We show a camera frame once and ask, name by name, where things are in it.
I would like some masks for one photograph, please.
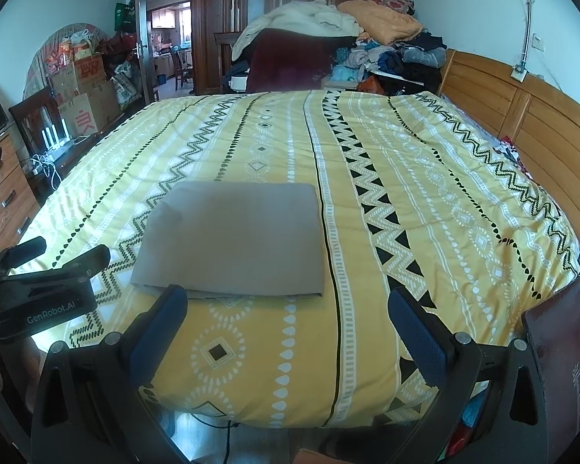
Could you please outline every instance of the wooden headboard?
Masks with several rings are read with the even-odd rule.
[[[499,61],[449,50],[439,94],[494,136],[515,142],[580,239],[580,105],[537,77],[520,83],[511,72]]]

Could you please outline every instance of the yellow patterned bedspread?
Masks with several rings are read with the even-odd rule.
[[[105,244],[96,312],[37,343],[97,343],[153,297],[130,286],[147,217],[181,180],[310,183],[326,233],[322,298],[192,300],[143,395],[264,427],[414,420],[434,391],[391,325],[399,281],[453,331],[504,345],[571,281],[580,246],[549,196],[431,94],[290,92],[156,102],[105,138],[25,239],[60,267]]]

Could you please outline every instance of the wooden dresser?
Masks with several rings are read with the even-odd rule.
[[[0,250],[16,245],[39,211],[11,137],[0,136]]]

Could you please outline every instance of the wardrobe door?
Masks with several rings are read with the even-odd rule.
[[[215,33],[234,31],[235,0],[191,0],[192,54],[195,91],[219,92],[219,62]]]

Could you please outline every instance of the drawer handle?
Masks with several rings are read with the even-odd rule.
[[[15,195],[16,195],[15,190],[11,190],[9,196],[2,201],[2,207],[5,208],[9,204],[11,204],[11,201],[15,198]]]
[[[17,229],[17,235],[23,235],[23,232],[28,230],[30,223],[31,223],[30,217],[26,217],[26,219],[23,221],[23,225]]]

